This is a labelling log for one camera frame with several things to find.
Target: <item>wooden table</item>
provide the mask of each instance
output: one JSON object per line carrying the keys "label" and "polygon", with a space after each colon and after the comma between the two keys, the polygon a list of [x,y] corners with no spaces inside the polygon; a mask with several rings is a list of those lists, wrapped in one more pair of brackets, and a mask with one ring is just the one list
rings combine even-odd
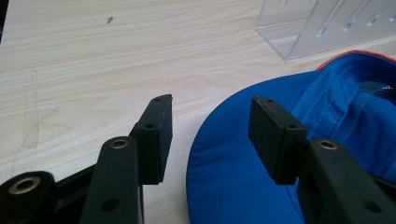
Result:
{"label": "wooden table", "polygon": [[174,96],[165,180],[145,187],[147,223],[188,223],[192,141],[231,94],[310,71],[347,49],[396,57],[395,36],[283,62],[255,32],[262,0],[11,0],[0,47],[0,182],[56,180],[96,162],[149,100]]}

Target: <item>blue cap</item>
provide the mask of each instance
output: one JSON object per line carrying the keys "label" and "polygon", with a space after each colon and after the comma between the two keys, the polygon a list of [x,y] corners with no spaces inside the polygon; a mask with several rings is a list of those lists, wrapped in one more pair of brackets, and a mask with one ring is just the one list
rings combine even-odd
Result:
{"label": "blue cap", "polygon": [[396,61],[364,51],[318,70],[248,87],[205,120],[191,147],[191,223],[304,223],[295,188],[277,186],[248,139],[253,95],[272,98],[308,129],[343,143],[371,174],[396,182]]}

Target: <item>orange edge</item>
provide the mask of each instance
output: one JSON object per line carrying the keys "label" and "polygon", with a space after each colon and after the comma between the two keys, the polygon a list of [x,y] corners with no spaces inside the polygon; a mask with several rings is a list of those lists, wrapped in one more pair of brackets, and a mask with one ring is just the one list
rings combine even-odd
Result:
{"label": "orange edge", "polygon": [[337,58],[339,58],[339,57],[342,57],[342,56],[344,56],[344,55],[350,54],[350,53],[365,53],[365,54],[371,54],[371,55],[374,55],[374,56],[378,56],[378,57],[380,57],[380,58],[383,58],[383,59],[385,59],[385,60],[391,61],[391,62],[393,62],[393,63],[396,63],[396,59],[390,58],[390,57],[385,56],[385,55],[383,55],[383,54],[371,52],[371,51],[369,51],[369,50],[353,49],[353,50],[349,50],[349,51],[347,51],[347,52],[338,54],[337,56],[334,56],[334,57],[330,58],[330,59],[327,60],[325,63],[321,64],[321,65],[317,68],[317,70],[323,69],[323,67],[325,67],[328,63],[332,62],[333,60],[335,60],[335,59],[337,59]]}

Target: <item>transparent acrylic holder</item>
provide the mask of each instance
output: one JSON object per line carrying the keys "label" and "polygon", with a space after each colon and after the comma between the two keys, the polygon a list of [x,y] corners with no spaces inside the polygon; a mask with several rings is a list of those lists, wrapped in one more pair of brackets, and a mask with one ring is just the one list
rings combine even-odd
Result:
{"label": "transparent acrylic holder", "polygon": [[396,0],[264,0],[258,32],[289,60],[395,35]]}

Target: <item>blue hat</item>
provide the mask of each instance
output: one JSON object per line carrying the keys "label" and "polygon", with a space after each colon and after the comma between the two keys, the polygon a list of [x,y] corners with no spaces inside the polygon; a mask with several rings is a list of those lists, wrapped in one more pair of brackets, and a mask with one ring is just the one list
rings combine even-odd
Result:
{"label": "blue hat", "polygon": [[368,172],[396,182],[396,61],[352,51],[318,70],[248,87],[219,105],[191,147],[191,223],[304,223],[295,189],[277,186],[248,139],[253,95],[272,98],[308,130],[343,143]]}

